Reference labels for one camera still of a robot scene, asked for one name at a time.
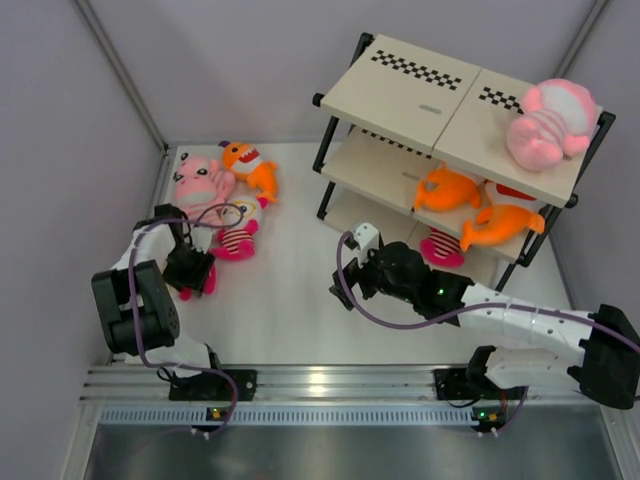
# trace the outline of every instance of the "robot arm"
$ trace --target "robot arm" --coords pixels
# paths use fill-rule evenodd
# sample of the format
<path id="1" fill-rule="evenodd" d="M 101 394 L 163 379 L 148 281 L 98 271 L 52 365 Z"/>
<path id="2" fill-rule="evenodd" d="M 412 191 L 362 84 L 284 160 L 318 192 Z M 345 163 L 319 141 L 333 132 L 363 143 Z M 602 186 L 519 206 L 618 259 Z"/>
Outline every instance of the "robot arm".
<path id="1" fill-rule="evenodd" d="M 358 224 L 352 233 L 347 246 L 356 250 L 357 258 L 342 273 L 349 289 L 357 284 L 365 300 L 380 292 L 411 303 L 426 318 L 462 309 L 445 321 L 460 328 L 499 333 L 531 347 L 479 347 L 466 371 L 469 382 L 489 382 L 497 389 L 531 385 L 579 389 L 601 404 L 632 408 L 640 377 L 640 356 L 590 326 L 592 322 L 606 326 L 639 345 L 640 338 L 619 309 L 602 305 L 597 313 L 550 312 L 476 284 L 470 278 L 431 270 L 420 253 L 403 242 L 383 245 L 371 224 Z M 333 280 L 330 292 L 351 310 L 353 304 L 337 271 Z M 563 314 L 589 324 L 568 321 Z"/>
<path id="2" fill-rule="evenodd" d="M 187 243 L 183 225 L 158 224 L 181 218 L 186 218 L 185 214 L 172 205 L 156 207 L 153 218 L 136 224 L 131 243 L 120 260 L 110 270 L 95 274 L 91 287 L 109 349 L 138 355 L 128 278 L 129 261 L 136 249 L 133 273 L 149 360 L 215 367 L 215 356 L 206 345 L 180 334 L 178 312 L 167 287 L 191 288 L 201 293 L 214 262 L 212 254 L 197 251 Z M 138 242 L 143 232 L 144 237 Z M 180 377 L 197 374 L 179 368 L 174 372 Z"/>

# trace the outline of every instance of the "black metal shelf frame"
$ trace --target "black metal shelf frame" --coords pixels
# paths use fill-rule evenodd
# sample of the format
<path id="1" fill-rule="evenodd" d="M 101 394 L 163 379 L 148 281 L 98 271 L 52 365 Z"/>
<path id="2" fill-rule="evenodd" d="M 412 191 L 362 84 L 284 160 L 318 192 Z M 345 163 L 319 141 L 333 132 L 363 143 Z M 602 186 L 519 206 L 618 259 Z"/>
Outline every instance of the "black metal shelf frame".
<path id="1" fill-rule="evenodd" d="M 360 55 L 364 53 L 364 51 L 371 45 L 374 40 L 374 36 L 370 33 L 362 33 L 360 35 L 360 39 L 358 40 L 358 45 L 356 46 L 356 50 L 353 54 L 353 58 L 351 59 L 350 66 L 354 64 L 354 62 L 360 58 Z M 322 93 L 316 93 L 313 96 L 313 104 L 316 107 L 320 107 L 322 102 L 322 98 L 324 95 Z M 591 163 L 593 156 L 600 148 L 600 144 L 607 136 L 609 129 L 613 125 L 616 116 L 613 113 L 603 111 L 598 118 L 598 129 L 589 145 L 587 153 L 585 154 L 584 161 L 582 163 L 582 167 L 580 168 L 580 172 L 578 173 L 578 179 L 576 180 L 576 185 L 582 178 L 585 170 Z M 322 173 L 322 167 L 324 166 L 324 160 L 327 155 L 327 151 L 329 149 L 329 145 L 333 140 L 333 135 L 335 134 L 336 128 L 338 126 L 339 119 L 337 117 L 332 116 L 327 124 L 327 128 L 324 132 L 324 137 L 322 138 L 322 142 L 320 143 L 320 148 L 318 148 L 318 153 L 316 155 L 316 159 L 313 162 L 313 170 L 318 173 Z M 331 200 L 331 196 L 333 195 L 333 190 L 335 189 L 336 184 L 334 182 L 329 182 L 327 185 L 327 189 L 324 192 L 324 196 L 322 197 L 322 201 L 320 202 L 320 207 L 318 208 L 317 216 L 320 220 L 324 220 L 325 215 L 327 214 L 327 205 L 329 204 L 329 200 Z M 569 201 L 564 206 L 564 208 L 573 208 L 578 204 L 578 195 L 574 192 L 571 194 Z M 547 205 L 541 210 L 542 216 L 545 218 L 545 230 L 541 234 L 536 234 L 533 231 L 530 231 L 527 235 L 527 239 L 524 242 L 522 250 L 520 251 L 520 255 L 518 259 L 514 263 L 510 263 L 506 268 L 505 272 L 502 274 L 496 290 L 502 291 L 507 284 L 507 281 L 513 274 L 516 266 L 520 265 L 522 267 L 528 267 L 531 265 L 531 262 L 535 258 L 538 250 L 540 250 L 540 246 L 545 241 L 551 229 L 555 225 L 560 213 L 564 210 L 564 208 L 555 207 L 552 205 Z"/>

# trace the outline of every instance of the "orange plush toy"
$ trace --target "orange plush toy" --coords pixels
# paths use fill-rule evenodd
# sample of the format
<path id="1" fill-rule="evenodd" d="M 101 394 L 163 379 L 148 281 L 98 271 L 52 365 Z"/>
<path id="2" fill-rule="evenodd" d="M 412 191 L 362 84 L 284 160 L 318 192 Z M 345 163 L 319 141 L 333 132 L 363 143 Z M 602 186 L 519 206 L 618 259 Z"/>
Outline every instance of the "orange plush toy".
<path id="1" fill-rule="evenodd" d="M 448 212 L 469 202 L 473 208 L 482 206 L 482 196 L 478 185 L 484 179 L 469 173 L 459 173 L 441 163 L 438 168 L 429 172 L 427 178 L 418 184 L 413 209 L 425 206 L 434 212 Z M 427 190 L 427 183 L 435 188 Z"/>
<path id="2" fill-rule="evenodd" d="M 240 142 L 220 142 L 224 147 L 222 163 L 231 171 L 237 180 L 243 180 L 251 188 L 257 188 L 260 193 L 256 198 L 264 198 L 269 202 L 277 202 L 278 181 L 275 170 L 278 165 L 262 159 L 258 151 L 251 145 Z"/>
<path id="3" fill-rule="evenodd" d="M 538 213 L 542 202 L 493 182 L 488 182 L 486 189 L 491 206 L 476 217 L 476 223 L 486 225 L 476 229 L 471 220 L 464 223 L 460 240 L 463 252 L 471 245 L 500 245 L 527 228 L 536 233 L 544 232 L 544 218 Z"/>

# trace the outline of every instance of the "black and white checkerboard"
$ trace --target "black and white checkerboard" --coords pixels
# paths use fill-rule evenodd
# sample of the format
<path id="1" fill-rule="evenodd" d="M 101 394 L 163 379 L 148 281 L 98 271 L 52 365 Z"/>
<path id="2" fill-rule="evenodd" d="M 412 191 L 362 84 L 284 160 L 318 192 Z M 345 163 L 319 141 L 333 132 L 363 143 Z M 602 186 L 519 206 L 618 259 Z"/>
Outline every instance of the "black and white checkerboard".
<path id="1" fill-rule="evenodd" d="M 399 149 L 405 150 L 405 151 L 407 151 L 409 153 L 413 152 L 416 155 L 419 155 L 419 156 L 423 156 L 424 155 L 426 158 L 431 158 L 431 155 L 425 155 L 424 153 L 422 153 L 419 150 L 416 150 L 415 148 L 407 147 L 406 145 L 403 145 L 403 144 L 401 144 L 399 142 L 396 142 L 395 140 L 391 140 L 390 138 L 383 137 L 382 135 L 378 135 L 377 133 L 373 133 L 373 132 L 371 132 L 369 130 L 365 130 L 364 128 L 362 129 L 362 133 L 365 133 L 365 134 L 369 135 L 370 137 L 373 137 L 373 138 L 375 138 L 377 140 L 380 140 L 381 142 L 385 142 L 385 143 L 387 143 L 389 145 L 394 145 L 394 146 L 398 147 Z"/>
<path id="2" fill-rule="evenodd" d="M 493 90 L 491 87 L 484 87 L 482 93 L 478 95 L 478 98 L 491 102 L 492 105 L 502 106 L 502 108 L 507 110 L 515 110 L 520 114 L 524 113 L 514 95 L 507 95 L 500 90 Z"/>
<path id="3" fill-rule="evenodd" d="M 418 65 L 416 62 L 410 62 L 402 57 L 398 57 L 393 53 L 387 53 L 384 50 L 378 50 L 371 60 L 378 62 L 384 66 L 389 66 L 394 70 L 410 75 L 427 83 L 433 83 L 439 87 L 449 88 L 449 90 L 457 90 L 462 79 L 452 77 L 448 73 L 441 73 L 438 70 L 431 70 L 424 65 Z"/>

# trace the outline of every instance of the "shelf board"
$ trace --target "shelf board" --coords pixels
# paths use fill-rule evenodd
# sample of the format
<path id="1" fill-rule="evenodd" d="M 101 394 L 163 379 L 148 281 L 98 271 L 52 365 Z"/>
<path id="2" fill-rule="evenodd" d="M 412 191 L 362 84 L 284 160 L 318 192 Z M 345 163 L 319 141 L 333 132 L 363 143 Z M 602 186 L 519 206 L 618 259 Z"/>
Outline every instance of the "shelf board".
<path id="1" fill-rule="evenodd" d="M 409 236 L 407 245 L 409 245 L 409 248 L 420 251 L 420 242 L 427 238 L 430 233 L 431 228 L 429 226 L 419 223 Z M 483 285 L 491 285 L 493 275 L 498 268 L 498 261 L 497 257 L 488 254 L 485 250 L 472 247 L 465 253 L 464 264 L 459 268 L 431 265 L 427 260 L 425 260 L 425 263 L 428 263 L 429 266 L 435 270 L 457 273 L 465 277 L 470 277 Z"/>
<path id="2" fill-rule="evenodd" d="M 378 35 L 321 106 L 431 153 L 479 72 L 476 65 Z"/>
<path id="3" fill-rule="evenodd" d="M 418 183 L 438 163 L 436 158 L 355 128 L 322 168 L 322 175 L 370 200 L 413 215 L 422 223 L 460 238 L 465 220 L 474 220 L 481 210 L 465 204 L 447 213 L 425 209 L 411 213 Z M 526 232 L 523 232 L 497 247 L 479 248 L 513 263 L 518 259 L 525 239 Z"/>
<path id="4" fill-rule="evenodd" d="M 482 70 L 436 142 L 433 154 L 451 165 L 562 208 L 571 196 L 584 154 L 565 160 L 550 170 L 529 172 L 518 166 L 507 149 L 507 128 L 520 113 L 519 104 L 511 106 L 513 102 L 506 99 L 509 96 L 521 98 L 531 86 Z M 493 105 L 489 99 L 481 99 L 487 93 L 486 88 L 491 94 L 501 92 L 506 103 Z"/>
<path id="5" fill-rule="evenodd" d="M 418 224 L 413 218 L 350 190 L 335 199 L 324 222 L 339 232 L 350 230 L 357 222 L 369 222 L 380 231 L 385 243 L 406 242 Z"/>
<path id="6" fill-rule="evenodd" d="M 373 200 L 345 190 L 335 200 L 324 219 L 325 223 L 340 232 L 352 228 L 357 222 L 369 222 L 382 235 L 385 243 L 394 241 L 407 242 L 410 248 L 420 251 L 420 241 L 430 233 L 430 228 L 416 222 Z M 457 269 L 446 269 L 425 263 L 433 269 L 459 273 L 474 281 L 490 285 L 498 265 L 498 259 L 482 249 L 471 248 L 466 254 L 464 265 Z"/>
<path id="7" fill-rule="evenodd" d="M 462 236 L 462 226 L 464 225 L 464 222 L 466 220 L 475 222 L 475 218 L 478 213 L 480 213 L 484 208 L 490 205 L 486 195 L 484 194 L 484 188 L 481 188 L 483 190 L 482 208 L 476 210 L 468 203 L 465 203 L 461 207 L 458 207 L 446 213 L 433 212 L 425 208 L 421 208 L 420 210 L 414 212 L 413 218 L 415 218 L 419 222 L 426 223 L 427 225 L 442 230 L 443 232 L 448 233 L 449 235 L 452 235 L 456 238 L 460 238 Z M 498 257 L 506 260 L 509 263 L 514 263 L 520 256 L 520 252 L 522 251 L 522 247 L 524 246 L 524 242 L 526 241 L 526 239 L 527 231 L 523 231 L 508 242 L 503 243 L 502 245 L 498 245 L 496 247 L 477 246 L 475 248 L 486 250 L 491 254 L 497 255 Z"/>
<path id="8" fill-rule="evenodd" d="M 355 128 L 322 168 L 328 179 L 409 215 L 416 188 L 438 161 Z"/>

